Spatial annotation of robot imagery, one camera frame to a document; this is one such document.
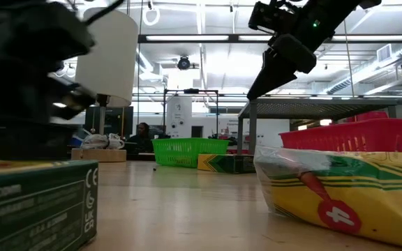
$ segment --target green basket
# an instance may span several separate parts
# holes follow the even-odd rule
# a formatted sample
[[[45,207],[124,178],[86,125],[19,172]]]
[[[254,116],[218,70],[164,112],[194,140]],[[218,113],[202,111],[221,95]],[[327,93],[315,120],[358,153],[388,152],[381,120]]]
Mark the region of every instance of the green basket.
[[[221,139],[155,139],[153,140],[156,163],[173,167],[198,165],[199,154],[225,154],[228,140]]]

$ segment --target wooden table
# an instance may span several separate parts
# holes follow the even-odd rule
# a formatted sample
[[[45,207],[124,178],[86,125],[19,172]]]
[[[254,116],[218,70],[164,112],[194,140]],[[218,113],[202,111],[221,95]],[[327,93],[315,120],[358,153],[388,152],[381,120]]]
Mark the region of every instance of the wooden table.
[[[85,251],[400,250],[270,213],[255,174],[101,164],[98,235]]]

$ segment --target metal shelf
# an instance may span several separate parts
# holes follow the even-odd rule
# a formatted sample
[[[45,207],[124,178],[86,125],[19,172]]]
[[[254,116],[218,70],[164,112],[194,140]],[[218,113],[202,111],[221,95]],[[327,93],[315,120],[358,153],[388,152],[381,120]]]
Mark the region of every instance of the metal shelf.
[[[320,100],[310,98],[258,98],[248,102],[240,111],[238,119],[238,153],[243,147],[243,119],[249,121],[250,154],[255,151],[257,119],[339,119],[348,118],[364,112],[389,108],[389,116],[396,117],[395,105],[402,99],[362,99]]]

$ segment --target person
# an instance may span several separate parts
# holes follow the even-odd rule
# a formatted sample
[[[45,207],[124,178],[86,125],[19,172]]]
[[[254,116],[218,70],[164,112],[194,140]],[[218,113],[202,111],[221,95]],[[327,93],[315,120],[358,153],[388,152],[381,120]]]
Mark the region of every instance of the person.
[[[153,144],[149,135],[150,127],[147,123],[140,123],[137,134],[130,137],[127,142],[136,143],[135,150],[138,153],[153,153]]]

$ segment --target ce marking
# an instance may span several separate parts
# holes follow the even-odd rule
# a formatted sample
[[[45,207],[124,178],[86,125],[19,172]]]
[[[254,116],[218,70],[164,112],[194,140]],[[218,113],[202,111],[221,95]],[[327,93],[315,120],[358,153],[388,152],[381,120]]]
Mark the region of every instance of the ce marking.
[[[96,181],[97,180],[97,172],[98,172],[98,168],[95,168],[94,171],[92,171],[92,169],[90,169],[87,172],[87,179],[86,179],[87,188],[91,188],[92,185],[97,185],[97,181]]]

